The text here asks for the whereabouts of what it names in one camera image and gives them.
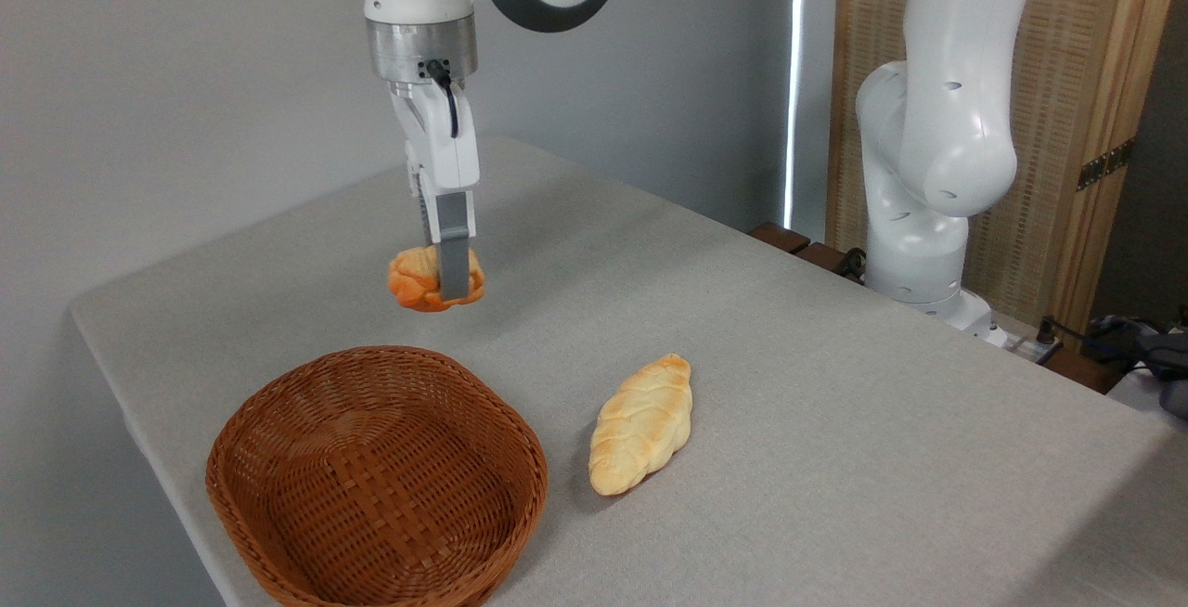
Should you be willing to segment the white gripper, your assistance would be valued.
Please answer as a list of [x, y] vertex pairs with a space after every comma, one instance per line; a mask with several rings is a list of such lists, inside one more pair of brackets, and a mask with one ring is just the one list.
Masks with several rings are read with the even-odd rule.
[[470, 189], [480, 179], [470, 100], [454, 83], [390, 82], [388, 90], [425, 246], [437, 244], [441, 297], [463, 299], [470, 295]]

